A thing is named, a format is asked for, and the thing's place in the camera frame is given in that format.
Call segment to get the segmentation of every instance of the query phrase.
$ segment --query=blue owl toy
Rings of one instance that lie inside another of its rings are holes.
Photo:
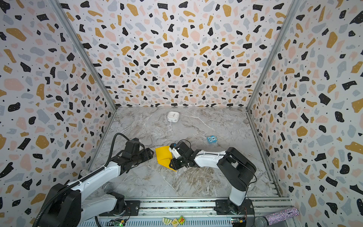
[[[207,141],[209,144],[216,144],[218,142],[218,139],[217,139],[217,137],[211,135],[211,136],[207,137]]]

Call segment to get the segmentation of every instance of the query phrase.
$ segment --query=marble tabletop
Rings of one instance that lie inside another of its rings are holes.
[[[169,111],[180,113],[178,122],[167,121]],[[251,184],[247,196],[274,196],[246,112],[242,108],[119,108],[92,170],[105,164],[112,138],[117,132],[130,139],[139,138],[153,151],[181,139],[190,141],[193,150],[224,151],[234,147],[257,168],[257,182]],[[217,144],[208,143],[207,137],[211,135],[217,137]],[[113,155],[122,150],[125,143],[126,140],[118,136]],[[183,167],[175,172],[159,165],[156,155],[111,182],[116,186],[114,191],[126,197],[228,197],[231,192],[231,184],[219,169]],[[91,197],[102,194],[103,191],[98,189]]]

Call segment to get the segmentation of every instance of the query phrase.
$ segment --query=microphone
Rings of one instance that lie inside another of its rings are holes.
[[[285,221],[289,218],[299,215],[300,212],[295,207],[282,210],[273,214],[268,214],[262,217],[256,217],[254,220],[254,225],[256,227],[267,227],[269,225],[276,224],[278,222]]]

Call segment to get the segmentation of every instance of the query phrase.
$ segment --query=wall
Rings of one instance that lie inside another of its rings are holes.
[[[301,226],[363,226],[363,5],[301,1],[251,113]]]
[[[23,227],[88,166],[112,112],[46,1],[0,7],[0,226]]]
[[[289,8],[287,0],[61,3],[118,106],[245,106]]]

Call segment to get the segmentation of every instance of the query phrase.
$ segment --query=pink glitter microphone handle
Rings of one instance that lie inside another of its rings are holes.
[[[295,207],[292,207],[292,208],[289,208],[286,210],[282,210],[280,212],[268,214],[268,215],[266,215],[266,219],[268,221],[268,225],[273,225],[278,222],[285,221],[286,219],[295,217],[299,214],[300,214],[300,212],[298,211],[298,209],[296,209]]]

